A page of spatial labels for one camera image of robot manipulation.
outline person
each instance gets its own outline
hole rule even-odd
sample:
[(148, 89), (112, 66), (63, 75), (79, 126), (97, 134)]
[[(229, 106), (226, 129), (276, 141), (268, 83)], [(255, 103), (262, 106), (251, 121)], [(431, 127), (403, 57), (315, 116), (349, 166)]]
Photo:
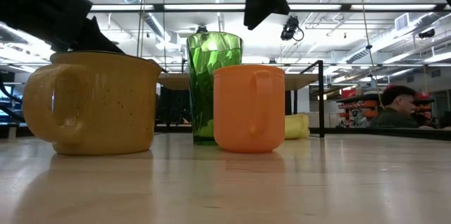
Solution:
[(371, 127), (418, 128), (411, 114), (415, 112), (415, 90), (405, 86), (387, 88), (381, 97), (385, 107), (371, 120)]

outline wooden table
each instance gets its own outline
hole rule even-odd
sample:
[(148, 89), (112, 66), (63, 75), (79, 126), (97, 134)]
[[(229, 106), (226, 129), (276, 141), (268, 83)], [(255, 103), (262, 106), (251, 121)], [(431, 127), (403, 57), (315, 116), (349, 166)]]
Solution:
[(0, 143), (0, 223), (449, 223), (451, 143), (373, 135), (287, 141), (271, 154), (157, 135), (151, 151), (56, 155)]
[[(285, 75), (285, 90), (299, 90), (318, 81), (317, 74), (287, 74)], [(171, 90), (188, 90), (190, 75), (188, 73), (162, 73), (158, 83)]]

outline green glass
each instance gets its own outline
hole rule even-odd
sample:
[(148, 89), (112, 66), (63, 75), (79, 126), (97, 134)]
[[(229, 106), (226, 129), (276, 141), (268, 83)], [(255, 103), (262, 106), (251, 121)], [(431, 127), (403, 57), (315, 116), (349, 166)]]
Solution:
[(188, 37), (187, 47), (194, 144), (212, 144), (213, 72), (241, 64), (242, 40), (223, 32), (197, 33)]

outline vent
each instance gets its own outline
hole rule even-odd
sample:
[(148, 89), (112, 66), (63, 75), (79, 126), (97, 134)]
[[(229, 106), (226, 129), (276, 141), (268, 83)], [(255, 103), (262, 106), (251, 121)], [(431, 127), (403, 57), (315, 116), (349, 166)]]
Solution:
[(431, 77), (440, 77), (441, 75), (442, 75), (442, 73), (441, 73), (440, 69), (433, 70), (431, 72)]
[(395, 19), (395, 27), (397, 31), (406, 29), (409, 27), (409, 13), (405, 13)]

